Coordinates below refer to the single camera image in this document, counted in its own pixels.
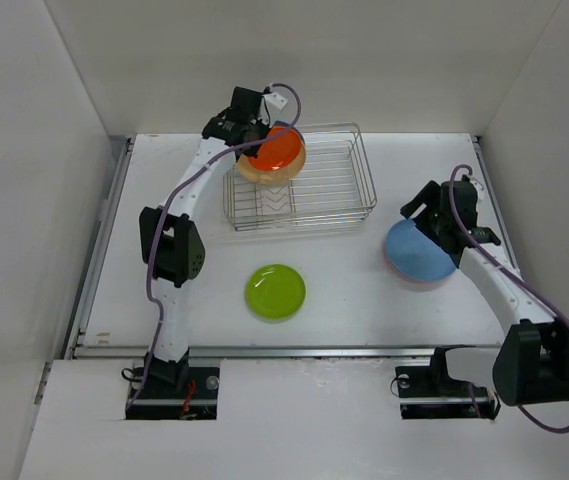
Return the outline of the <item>small orange plate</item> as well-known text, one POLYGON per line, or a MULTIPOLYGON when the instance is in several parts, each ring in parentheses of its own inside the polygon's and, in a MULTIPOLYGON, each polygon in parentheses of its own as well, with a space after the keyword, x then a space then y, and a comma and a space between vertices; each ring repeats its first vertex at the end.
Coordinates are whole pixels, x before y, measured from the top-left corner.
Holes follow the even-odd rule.
POLYGON ((249 164, 260 171, 274 172, 289 166, 300 154, 303 140, 296 129, 286 131, 283 125, 275 125, 268 138, 282 134, 277 139, 260 146, 255 157, 249 157, 249 164))

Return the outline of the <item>pink plate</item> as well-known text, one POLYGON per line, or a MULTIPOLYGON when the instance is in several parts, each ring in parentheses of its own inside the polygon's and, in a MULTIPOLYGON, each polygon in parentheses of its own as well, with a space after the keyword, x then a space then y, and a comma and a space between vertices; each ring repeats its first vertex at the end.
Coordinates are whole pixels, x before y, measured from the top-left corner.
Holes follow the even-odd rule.
POLYGON ((389 270, 416 291, 430 291, 446 283, 455 273, 453 262, 434 246, 382 243, 382 255, 389 270))

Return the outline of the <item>wire dish rack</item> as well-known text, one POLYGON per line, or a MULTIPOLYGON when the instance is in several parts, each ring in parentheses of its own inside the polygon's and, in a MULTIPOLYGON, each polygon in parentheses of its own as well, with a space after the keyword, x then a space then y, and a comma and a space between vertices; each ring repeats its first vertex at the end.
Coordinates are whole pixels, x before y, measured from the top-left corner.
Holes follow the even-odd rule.
POLYGON ((300 128, 307 146, 301 172, 260 185, 234 170, 223 181, 223 211, 237 231, 348 228, 377 204, 368 156, 354 122, 300 128))

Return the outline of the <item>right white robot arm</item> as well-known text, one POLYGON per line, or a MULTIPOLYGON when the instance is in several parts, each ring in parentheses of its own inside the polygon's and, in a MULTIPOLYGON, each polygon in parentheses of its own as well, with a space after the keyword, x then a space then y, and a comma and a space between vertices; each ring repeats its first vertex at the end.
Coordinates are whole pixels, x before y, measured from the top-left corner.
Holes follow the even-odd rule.
POLYGON ((509 406, 569 401, 569 325, 520 286, 498 235, 478 226, 477 202, 468 178, 430 181, 400 210, 474 284, 505 334, 497 352, 437 348, 429 386, 448 394, 470 382, 509 406))

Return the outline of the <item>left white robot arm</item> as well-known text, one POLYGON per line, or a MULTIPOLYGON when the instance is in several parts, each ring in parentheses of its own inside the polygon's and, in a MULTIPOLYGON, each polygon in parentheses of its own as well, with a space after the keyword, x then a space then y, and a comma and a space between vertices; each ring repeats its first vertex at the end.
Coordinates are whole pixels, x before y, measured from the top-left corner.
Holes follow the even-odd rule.
POLYGON ((140 243, 147 266, 146 295, 159 310, 153 339, 144 357, 142 380, 165 396, 181 394, 188 382, 188 325, 182 299, 184 285, 197 277, 205 247, 196 226, 196 211, 205 195, 245 152, 255 153, 287 99, 271 86, 262 91, 233 90, 228 107, 204 127, 197 150, 178 184, 157 207, 139 215, 140 243))

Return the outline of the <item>tan orange plate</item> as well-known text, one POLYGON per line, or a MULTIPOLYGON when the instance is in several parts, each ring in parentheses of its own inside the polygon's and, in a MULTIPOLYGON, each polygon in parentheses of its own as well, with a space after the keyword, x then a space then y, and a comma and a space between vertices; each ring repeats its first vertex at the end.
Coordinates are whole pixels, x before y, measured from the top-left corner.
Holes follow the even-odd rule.
POLYGON ((297 158, 287 167, 281 168, 274 172, 265 172, 252 167, 249 162, 249 156, 242 155, 237 161, 236 167, 239 173, 250 182, 263 185, 275 185, 286 183, 297 176, 306 163, 306 147, 302 144, 302 150, 297 158))

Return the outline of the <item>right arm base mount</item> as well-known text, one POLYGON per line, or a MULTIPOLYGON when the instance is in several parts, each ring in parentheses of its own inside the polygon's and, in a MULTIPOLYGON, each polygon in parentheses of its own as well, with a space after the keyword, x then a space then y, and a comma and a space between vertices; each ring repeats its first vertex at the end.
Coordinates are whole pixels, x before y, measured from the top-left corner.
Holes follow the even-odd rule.
POLYGON ((445 354, 436 347, 427 363, 402 362, 395 367, 389 389, 400 400, 403 420, 480 419, 494 421, 501 402, 488 388, 453 379, 445 354))

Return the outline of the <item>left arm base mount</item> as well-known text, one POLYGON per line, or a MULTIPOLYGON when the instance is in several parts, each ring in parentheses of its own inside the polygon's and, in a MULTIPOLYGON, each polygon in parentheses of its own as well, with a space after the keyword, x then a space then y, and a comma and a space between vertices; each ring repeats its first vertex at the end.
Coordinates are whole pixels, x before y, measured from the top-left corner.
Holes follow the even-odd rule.
POLYGON ((125 367, 120 375, 128 384, 125 401, 127 420, 216 420, 220 388, 220 365, 195 364, 176 385, 148 377, 142 384, 144 367, 125 367))

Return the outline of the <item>metal rail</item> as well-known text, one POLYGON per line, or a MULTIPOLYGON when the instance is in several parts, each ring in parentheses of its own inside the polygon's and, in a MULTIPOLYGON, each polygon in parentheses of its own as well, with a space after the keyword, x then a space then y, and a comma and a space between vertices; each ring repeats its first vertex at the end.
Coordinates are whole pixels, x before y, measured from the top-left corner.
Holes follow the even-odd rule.
MULTIPOLYGON (((148 348, 141 346, 68 347, 64 360, 144 358, 148 348)), ((191 346, 189 359, 347 359, 420 358, 435 353, 433 346, 191 346)))

